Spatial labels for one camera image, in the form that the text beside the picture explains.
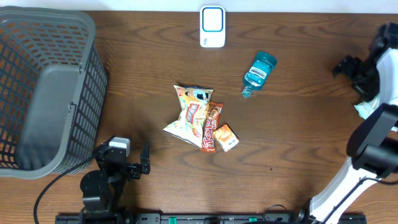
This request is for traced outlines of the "green white paper label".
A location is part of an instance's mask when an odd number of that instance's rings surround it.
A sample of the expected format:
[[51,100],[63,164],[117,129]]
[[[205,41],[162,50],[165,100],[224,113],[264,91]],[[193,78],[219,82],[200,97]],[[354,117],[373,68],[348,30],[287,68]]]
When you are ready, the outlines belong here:
[[380,96],[376,95],[375,98],[369,102],[361,102],[357,105],[354,105],[354,108],[358,112],[358,115],[367,119],[380,105]]

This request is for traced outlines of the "orange chocolate bar wrapper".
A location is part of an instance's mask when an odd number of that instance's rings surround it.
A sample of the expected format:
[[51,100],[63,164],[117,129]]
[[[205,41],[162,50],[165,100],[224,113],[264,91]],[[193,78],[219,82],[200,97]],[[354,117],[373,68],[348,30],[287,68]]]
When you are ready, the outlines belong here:
[[209,104],[208,114],[203,125],[201,150],[204,152],[216,152],[215,138],[213,137],[213,132],[216,131],[218,127],[223,106],[223,103],[216,103],[213,101],[211,101]]

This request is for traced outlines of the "cream snack bag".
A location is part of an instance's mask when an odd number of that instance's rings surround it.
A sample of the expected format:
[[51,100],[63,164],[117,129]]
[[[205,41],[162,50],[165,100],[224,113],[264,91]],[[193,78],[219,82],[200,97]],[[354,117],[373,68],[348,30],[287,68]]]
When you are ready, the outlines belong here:
[[174,88],[178,95],[181,112],[178,119],[168,124],[163,131],[196,147],[201,147],[203,124],[208,114],[213,90],[178,85],[174,85]]

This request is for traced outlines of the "small orange snack packet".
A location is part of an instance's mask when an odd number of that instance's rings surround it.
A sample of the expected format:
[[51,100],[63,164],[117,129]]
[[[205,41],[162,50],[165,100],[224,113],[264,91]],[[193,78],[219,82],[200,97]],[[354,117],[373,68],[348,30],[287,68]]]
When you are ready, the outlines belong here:
[[239,143],[238,137],[227,124],[214,131],[213,137],[217,140],[224,152],[230,151]]

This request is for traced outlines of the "blue mouthwash bottle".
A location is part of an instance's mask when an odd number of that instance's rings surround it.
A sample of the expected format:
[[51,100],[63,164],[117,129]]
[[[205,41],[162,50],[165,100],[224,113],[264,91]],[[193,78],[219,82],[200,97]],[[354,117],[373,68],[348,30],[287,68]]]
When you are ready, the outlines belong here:
[[243,78],[243,97],[250,98],[255,91],[261,91],[276,65],[277,59],[273,55],[258,51],[251,67]]

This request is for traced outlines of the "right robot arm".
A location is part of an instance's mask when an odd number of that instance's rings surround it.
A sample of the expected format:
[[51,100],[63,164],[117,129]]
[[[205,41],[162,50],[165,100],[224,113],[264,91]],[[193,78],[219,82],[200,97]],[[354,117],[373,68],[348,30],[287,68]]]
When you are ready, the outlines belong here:
[[295,223],[366,223],[365,215],[346,209],[374,184],[397,185],[386,177],[397,173],[397,24],[380,26],[366,60],[347,55],[332,70],[344,74],[363,103],[378,103],[348,140],[347,159],[332,181],[301,209]]

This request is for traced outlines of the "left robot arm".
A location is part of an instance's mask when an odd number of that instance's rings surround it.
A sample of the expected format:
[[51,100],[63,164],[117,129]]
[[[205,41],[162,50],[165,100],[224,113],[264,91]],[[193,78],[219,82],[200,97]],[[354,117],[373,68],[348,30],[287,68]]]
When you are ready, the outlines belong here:
[[126,182],[150,173],[149,143],[140,155],[139,163],[127,161],[128,149],[111,141],[98,146],[93,155],[99,167],[83,176],[80,188],[84,208],[79,213],[82,224],[131,224],[134,215],[118,205]]

